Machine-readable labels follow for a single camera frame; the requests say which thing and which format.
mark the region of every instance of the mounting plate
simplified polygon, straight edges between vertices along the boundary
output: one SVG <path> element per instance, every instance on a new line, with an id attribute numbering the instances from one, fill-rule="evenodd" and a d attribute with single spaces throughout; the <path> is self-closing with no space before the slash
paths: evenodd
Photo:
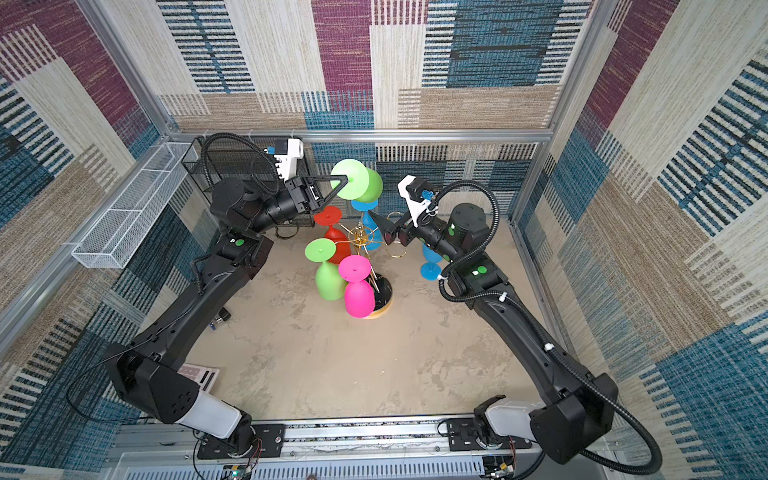
<path id="1" fill-rule="evenodd" d="M 252 424 L 251 427 L 256 432 L 253 438 L 253 444 L 256 445 L 261 439 L 261 458 L 279 458 L 283 451 L 283 440 L 285 438 L 286 426 L 283 423 L 270 424 Z M 227 451 L 221 448 L 217 439 L 206 435 L 200 442 L 200 448 L 197 450 L 197 457 L 200 460 L 221 460 L 222 458 L 232 458 L 227 455 Z"/>
<path id="2" fill-rule="evenodd" d="M 475 431 L 475 424 L 471 418 L 449 419 L 445 422 L 448 427 L 448 445 L 451 452 L 467 452 L 470 450 L 482 450 L 483 447 L 478 443 L 478 436 Z M 510 442 L 514 442 L 515 449 L 529 449 L 533 447 L 529 440 L 520 437 L 504 437 L 498 450 L 511 449 Z"/>

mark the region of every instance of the striped pattern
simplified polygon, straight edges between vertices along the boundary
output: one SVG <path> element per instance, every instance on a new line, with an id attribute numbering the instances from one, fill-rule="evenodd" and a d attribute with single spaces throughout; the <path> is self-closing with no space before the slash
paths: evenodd
<path id="1" fill-rule="evenodd" d="M 108 192 L 120 178 L 120 174 L 112 167 L 107 158 L 95 145 L 88 147 L 83 154 L 78 157 L 78 162 L 82 164 L 85 170 L 91 175 L 91 178 Z"/>
<path id="2" fill-rule="evenodd" d="M 255 91 L 223 0 L 155 0 L 201 93 Z"/>
<path id="3" fill-rule="evenodd" d="M 175 117 L 180 115 L 210 115 L 203 95 L 160 95 L 159 98 L 168 114 Z"/>
<path id="4" fill-rule="evenodd" d="M 453 0 L 431 0 L 424 44 L 422 88 L 445 87 L 453 47 L 457 4 Z"/>
<path id="5" fill-rule="evenodd" d="M 520 220 L 564 343 L 617 380 L 659 479 L 768 471 L 766 22 L 764 2 L 620 0 Z"/>
<path id="6" fill-rule="evenodd" d="M 53 176 L 59 175 L 74 160 L 69 149 L 3 77 L 0 77 L 0 125 Z"/>
<path id="7" fill-rule="evenodd" d="M 373 25 L 419 25 L 426 21 L 429 0 L 371 0 Z"/>
<path id="8" fill-rule="evenodd" d="M 376 161 L 445 161 L 448 145 L 377 145 Z"/>
<path id="9" fill-rule="evenodd" d="M 686 259 L 691 273 L 736 324 L 768 310 L 768 198 Z"/>
<path id="10" fill-rule="evenodd" d="M 520 88 L 563 84 L 594 0 L 104 3 L 176 124 L 226 130 L 547 127 L 559 90 Z M 275 73 L 285 65 L 289 74 Z M 484 106 L 480 88 L 498 88 L 501 101 Z M 431 96 L 446 89 L 456 91 Z M 227 95 L 214 106 L 209 94 Z M 242 94 L 260 110 L 243 109 Z M 336 106 L 336 95 L 369 95 L 370 106 Z M 362 110 L 373 123 L 367 114 L 302 115 Z"/>
<path id="11" fill-rule="evenodd" d="M 591 0 L 564 0 L 554 31 L 541 61 L 536 85 L 561 84 L 581 29 L 587 21 Z"/>
<path id="12" fill-rule="evenodd" d="M 448 88 L 536 83 L 562 0 L 459 0 Z"/>
<path id="13" fill-rule="evenodd" d="M 749 62 L 658 181 L 711 236 L 768 191 L 768 50 Z"/>
<path id="14" fill-rule="evenodd" d="M 624 19 L 627 17 L 629 8 L 632 5 L 632 0 L 619 0 L 614 8 L 614 13 L 611 15 L 611 20 L 608 22 L 608 28 L 616 33 L 621 30 L 621 26 L 624 24 Z"/>
<path id="15" fill-rule="evenodd" d="M 401 90 L 399 114 L 420 128 L 543 128 L 559 91 L 558 85 Z"/>
<path id="16" fill-rule="evenodd" d="M 31 74 L 58 55 L 37 25 L 29 25 L 0 38 L 0 71 L 12 81 Z"/>
<path id="17" fill-rule="evenodd" d="M 533 160 L 536 144 L 508 144 L 502 145 L 498 152 L 499 160 Z"/>
<path id="18" fill-rule="evenodd" d="M 82 328 L 59 319 L 23 367 L 3 365 L 0 448 L 8 447 L 82 332 Z"/>

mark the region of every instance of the metal rod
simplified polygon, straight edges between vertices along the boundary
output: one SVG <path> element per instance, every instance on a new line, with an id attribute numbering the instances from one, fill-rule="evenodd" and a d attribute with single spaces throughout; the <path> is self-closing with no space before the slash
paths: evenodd
<path id="1" fill-rule="evenodd" d="M 528 248 L 525 246 L 520 229 L 518 229 L 516 225 L 510 223 L 509 231 L 512 233 L 512 239 L 515 241 L 515 246 L 518 248 L 525 274 L 528 276 L 528 281 L 531 283 L 534 295 L 536 295 L 536 302 L 538 303 L 538 308 L 541 310 L 544 325 L 554 339 L 567 348 L 568 346 L 564 344 L 563 333 L 560 331 L 557 322 L 554 321 L 554 311 L 545 298 L 544 284 L 541 282 L 541 277 L 538 275 L 536 265 L 533 263 L 533 258 L 531 258 L 531 253 L 528 252 Z"/>
<path id="2" fill-rule="evenodd" d="M 371 275 L 373 276 L 373 288 L 376 289 L 376 293 L 381 293 L 379 291 L 379 286 L 376 285 L 376 271 L 373 269 L 373 263 L 371 263 Z"/>
<path id="3" fill-rule="evenodd" d="M 171 132 L 172 141 L 191 142 L 196 137 L 212 135 L 219 130 Z M 463 129 L 370 129 L 370 130 L 299 130 L 277 128 L 264 130 L 228 129 L 226 131 L 252 137 L 300 137 L 306 142 L 502 142 L 534 143 L 549 141 L 548 128 L 463 128 Z"/>

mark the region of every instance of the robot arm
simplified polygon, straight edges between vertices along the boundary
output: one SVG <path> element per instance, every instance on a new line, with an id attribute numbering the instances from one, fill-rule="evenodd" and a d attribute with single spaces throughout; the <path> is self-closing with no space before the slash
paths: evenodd
<path id="1" fill-rule="evenodd" d="M 448 278 L 439 277 L 441 293 L 451 301 L 464 302 L 488 322 L 533 380 L 546 405 L 529 413 L 531 432 L 543 452 L 561 464 L 581 453 L 622 472 L 648 475 L 657 471 L 661 466 L 658 444 L 616 403 L 616 383 L 606 373 L 592 375 L 570 356 L 528 312 L 507 276 L 485 252 L 484 245 L 492 230 L 488 228 L 484 210 L 474 204 L 459 204 L 446 222 L 436 216 L 438 205 L 434 200 L 440 193 L 436 194 L 428 181 L 408 176 L 400 182 L 399 190 L 406 199 L 409 213 L 397 223 L 370 213 L 382 238 L 387 244 L 398 238 L 403 245 L 408 245 L 418 237 L 427 247 L 451 260 L 452 268 L 443 270 L 449 272 Z M 454 296 L 443 290 L 444 280 L 448 281 Z M 585 451 L 611 430 L 615 412 L 647 443 L 651 458 L 646 465 L 622 465 Z M 475 410 L 475 429 L 480 440 L 485 444 L 501 443 L 500 435 L 488 425 L 483 413 Z"/>
<path id="2" fill-rule="evenodd" d="M 295 157 L 278 160 L 278 167 L 295 172 Z M 318 180 L 339 184 L 323 197 Z M 177 371 L 216 313 L 266 262 L 273 243 L 263 231 L 298 214 L 322 210 L 347 181 L 343 175 L 294 176 L 268 197 L 240 179 L 218 182 L 210 211 L 220 221 L 222 234 L 208 255 L 192 263 L 196 280 L 128 347 L 113 343 L 104 354 L 120 399 L 163 423 L 212 435 L 209 439 L 222 458 L 248 455 L 255 441 L 250 416 L 200 390 Z"/>
<path id="3" fill-rule="evenodd" d="M 288 143 L 275 152 L 283 165 L 282 169 L 278 166 L 281 177 L 295 172 L 300 148 Z M 340 183 L 323 198 L 316 185 L 318 180 Z M 346 176 L 338 175 L 293 176 L 285 181 L 285 189 L 268 197 L 238 179 L 226 178 L 217 183 L 210 211 L 227 231 L 222 232 L 208 256 L 198 259 L 204 260 L 202 270 L 198 270 L 197 260 L 193 262 L 196 281 L 129 347 L 112 344 L 104 354 L 118 396 L 163 423 L 180 423 L 208 433 L 220 458 L 249 455 L 257 440 L 250 415 L 201 391 L 177 370 L 214 315 L 266 262 L 272 241 L 263 231 L 298 214 L 322 210 L 347 181 Z M 451 290 L 462 298 L 471 297 L 465 301 L 467 307 L 494 328 L 533 379 L 546 404 L 530 413 L 531 430 L 542 450 L 559 463 L 566 463 L 579 452 L 587 455 L 584 448 L 611 430 L 614 411 L 627 419 L 615 403 L 616 384 L 607 374 L 591 375 L 569 356 L 530 316 L 506 275 L 485 251 L 476 251 L 487 243 L 490 234 L 482 208 L 460 204 L 445 222 L 436 216 L 437 203 L 431 201 L 436 189 L 428 181 L 408 176 L 399 190 L 408 201 L 409 214 L 393 223 L 371 212 L 384 241 L 389 244 L 399 238 L 408 245 L 418 237 L 451 261 L 475 251 L 471 258 L 454 262 L 446 279 Z M 485 434 L 486 440 L 493 443 L 492 429 L 486 428 Z M 659 469 L 660 452 L 653 448 L 651 451 L 651 461 L 633 473 L 642 475 Z"/>

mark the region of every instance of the gray floor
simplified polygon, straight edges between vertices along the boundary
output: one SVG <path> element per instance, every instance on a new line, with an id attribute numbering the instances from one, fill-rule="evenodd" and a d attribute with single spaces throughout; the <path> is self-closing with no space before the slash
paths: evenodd
<path id="1" fill-rule="evenodd" d="M 227 304 L 233 318 L 197 341 L 187 361 L 222 370 L 214 395 L 255 419 L 469 412 L 499 393 L 538 400 L 485 321 L 420 277 L 421 243 L 400 259 L 384 247 L 372 253 L 374 268 L 395 290 L 380 318 L 356 319 L 343 300 L 322 300 L 317 264 L 303 251 L 324 232 L 302 229 L 276 240 L 259 276 Z M 541 318 L 508 230 L 499 229 L 488 253 Z"/>

